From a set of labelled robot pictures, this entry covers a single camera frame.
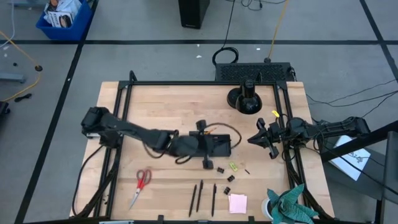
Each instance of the pen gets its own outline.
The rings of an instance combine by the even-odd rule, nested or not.
[[[200,181],[200,186],[199,186],[199,195],[198,195],[198,203],[197,203],[197,212],[199,211],[199,203],[200,203],[200,195],[201,195],[201,190],[203,189],[203,180]]]
[[[215,204],[215,200],[216,200],[216,192],[217,192],[217,186],[216,184],[214,184],[213,186],[213,205],[211,206],[211,216],[214,216],[214,204]]]
[[[195,200],[195,194],[196,193],[197,193],[197,185],[195,184],[195,187],[193,188],[191,206],[189,208],[189,217],[191,217],[191,214],[192,214],[193,201]]]

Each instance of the scissors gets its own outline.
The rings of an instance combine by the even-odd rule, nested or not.
[[[136,202],[141,190],[144,189],[145,185],[149,184],[151,179],[152,179],[152,172],[149,169],[137,171],[137,180],[138,180],[137,190],[136,193],[134,194],[134,197],[132,198],[129,210],[131,209],[132,205],[134,205],[134,202]]]

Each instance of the blue plastic bin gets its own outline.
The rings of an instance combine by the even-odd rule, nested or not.
[[[91,15],[93,14],[86,0],[80,0],[81,7],[69,28],[52,27],[44,19],[44,12],[36,23],[36,27],[41,29],[44,34],[52,40],[80,40],[83,35]]]

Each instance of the scissors blade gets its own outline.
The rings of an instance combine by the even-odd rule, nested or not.
[[[134,197],[132,198],[132,201],[131,201],[131,203],[130,203],[130,208],[129,208],[129,210],[131,209],[132,205],[134,205],[134,203],[136,202],[136,200],[137,200],[137,198],[138,198],[138,195],[139,195],[139,192],[140,192],[140,191],[141,191],[140,189],[137,189],[137,190],[136,190],[136,193],[134,194]]]

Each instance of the wooden table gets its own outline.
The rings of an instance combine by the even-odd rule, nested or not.
[[[104,82],[98,97],[97,106],[113,110],[117,92],[117,82]],[[156,220],[158,215],[164,215],[165,220],[248,220],[254,216],[256,221],[269,220],[261,212],[261,202],[267,198],[267,189],[278,194],[289,189],[286,166],[281,156],[271,160],[268,149],[247,143],[247,138],[258,132],[256,121],[263,117],[268,124],[275,121],[271,113],[276,110],[274,93],[271,86],[257,86],[263,106],[259,113],[244,115],[232,109],[226,102],[226,95],[234,86],[133,86],[127,120],[145,128],[178,129],[180,134],[195,131],[195,123],[205,119],[208,124],[214,122],[228,123],[242,134],[242,143],[233,149],[229,158],[212,158],[215,168],[225,169],[224,174],[214,170],[204,170],[203,158],[193,158],[183,165],[176,165],[175,158],[164,156],[161,159],[150,158],[143,149],[142,143],[130,137],[125,137],[118,181],[113,204],[112,219]],[[303,83],[288,83],[290,104],[294,116],[311,122]],[[123,110],[124,96],[119,116]],[[228,133],[232,144],[238,136],[228,128],[218,127],[213,133]],[[282,146],[276,144],[279,151]],[[98,148],[98,140],[90,139],[85,151],[84,160]],[[104,158],[103,149],[87,163],[82,173],[80,188],[76,198],[76,210],[81,211],[98,188],[101,168]],[[303,167],[307,178],[307,187],[318,203],[334,216],[325,174],[320,156],[308,149],[301,150]],[[229,162],[238,166],[233,172]],[[130,201],[136,190],[138,169],[150,168],[152,182],[141,192],[133,208],[129,210]],[[227,181],[230,175],[235,176],[231,183]],[[203,179],[204,187],[201,194],[199,212],[196,212],[195,198],[192,216],[188,210],[192,198],[193,187]],[[211,217],[211,199],[213,184],[218,191],[215,202],[215,215]],[[228,197],[223,193],[226,187],[232,194],[248,196],[247,214],[229,214]],[[103,204],[107,203],[108,194],[104,195]],[[101,214],[105,214],[105,206],[101,206]]]

